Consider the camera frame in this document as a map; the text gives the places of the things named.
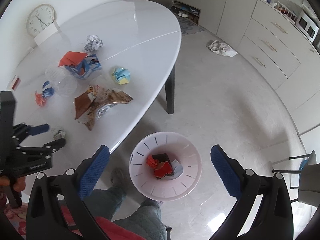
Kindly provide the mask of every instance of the orange paper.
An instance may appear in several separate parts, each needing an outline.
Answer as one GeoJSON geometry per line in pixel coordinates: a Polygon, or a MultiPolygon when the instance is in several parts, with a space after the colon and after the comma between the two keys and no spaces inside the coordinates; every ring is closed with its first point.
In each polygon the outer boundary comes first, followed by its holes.
{"type": "Polygon", "coordinates": [[[59,66],[77,66],[88,54],[83,52],[68,51],[60,60],[59,66]]]}
{"type": "Polygon", "coordinates": [[[155,160],[151,155],[148,156],[147,158],[147,165],[150,166],[151,168],[155,169],[159,164],[158,160],[155,160]]]}
{"type": "Polygon", "coordinates": [[[38,94],[36,91],[36,103],[38,106],[43,107],[45,105],[46,100],[46,98],[42,97],[42,94],[38,94]]]}

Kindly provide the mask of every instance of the crumpled paper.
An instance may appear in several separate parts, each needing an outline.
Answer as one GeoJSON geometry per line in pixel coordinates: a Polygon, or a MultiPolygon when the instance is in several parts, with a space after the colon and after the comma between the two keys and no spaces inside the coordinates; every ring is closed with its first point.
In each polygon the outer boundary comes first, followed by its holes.
{"type": "Polygon", "coordinates": [[[171,179],[176,179],[177,177],[179,177],[180,175],[182,175],[183,173],[183,166],[177,161],[174,160],[173,162],[171,162],[171,166],[173,169],[173,176],[167,176],[167,177],[163,177],[160,180],[171,180],[171,179]]]}
{"type": "Polygon", "coordinates": [[[158,160],[155,160],[152,155],[149,155],[147,157],[147,165],[150,166],[151,168],[155,169],[159,164],[158,160]]]}
{"type": "Polygon", "coordinates": [[[131,79],[130,71],[121,67],[115,68],[111,77],[119,85],[127,84],[130,82],[131,79]]]}
{"type": "Polygon", "coordinates": [[[117,104],[128,104],[131,100],[132,98],[123,91],[106,89],[100,85],[89,86],[86,92],[75,98],[75,120],[85,124],[91,131],[95,120],[99,119],[108,109],[117,104]]]}
{"type": "Polygon", "coordinates": [[[36,103],[37,103],[37,105],[40,106],[40,107],[45,106],[45,103],[46,103],[46,101],[47,101],[47,98],[53,96],[53,94],[54,94],[54,90],[53,90],[53,88],[50,86],[49,81],[46,81],[46,82],[43,84],[42,88],[43,88],[44,90],[42,91],[41,94],[38,94],[37,91],[36,91],[36,93],[35,93],[36,103]]]}
{"type": "Polygon", "coordinates": [[[61,127],[51,128],[54,140],[65,138],[66,132],[61,127]]]}
{"type": "Polygon", "coordinates": [[[220,41],[213,41],[211,45],[207,46],[207,48],[218,55],[228,57],[233,57],[237,55],[237,52],[234,49],[232,49],[228,44],[220,41]]]}
{"type": "Polygon", "coordinates": [[[98,50],[99,47],[103,47],[102,40],[97,35],[88,35],[86,45],[84,46],[85,51],[98,50]]]}
{"type": "Polygon", "coordinates": [[[102,69],[96,54],[68,51],[60,60],[59,66],[64,66],[74,77],[86,80],[92,72],[102,69]]]}

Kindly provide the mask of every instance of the rug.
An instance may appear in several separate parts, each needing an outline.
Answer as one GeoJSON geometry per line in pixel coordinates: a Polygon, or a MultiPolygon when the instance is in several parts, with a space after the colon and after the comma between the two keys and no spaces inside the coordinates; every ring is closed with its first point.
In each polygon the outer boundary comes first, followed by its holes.
{"type": "Polygon", "coordinates": [[[204,29],[190,22],[189,20],[175,14],[181,27],[182,36],[203,32],[204,29]]]}

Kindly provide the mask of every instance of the wall clock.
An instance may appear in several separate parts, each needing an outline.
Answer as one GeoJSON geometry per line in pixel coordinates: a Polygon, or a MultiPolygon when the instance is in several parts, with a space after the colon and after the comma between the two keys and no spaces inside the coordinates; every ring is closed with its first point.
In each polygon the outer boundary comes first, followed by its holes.
{"type": "Polygon", "coordinates": [[[55,20],[55,11],[50,4],[34,8],[27,20],[27,32],[35,37],[55,20]]]}

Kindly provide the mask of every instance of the drawer handle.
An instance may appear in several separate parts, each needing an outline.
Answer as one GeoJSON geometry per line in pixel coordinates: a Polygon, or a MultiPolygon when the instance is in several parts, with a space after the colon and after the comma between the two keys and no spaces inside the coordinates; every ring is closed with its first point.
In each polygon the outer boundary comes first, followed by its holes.
{"type": "Polygon", "coordinates": [[[288,34],[288,33],[285,31],[285,29],[282,28],[278,23],[276,23],[276,25],[277,25],[284,33],[288,34]]]}
{"type": "Polygon", "coordinates": [[[262,66],[266,67],[257,57],[255,58],[262,66]]]}
{"type": "Polygon", "coordinates": [[[277,52],[277,50],[269,42],[266,41],[266,44],[268,44],[275,52],[277,52]]]}

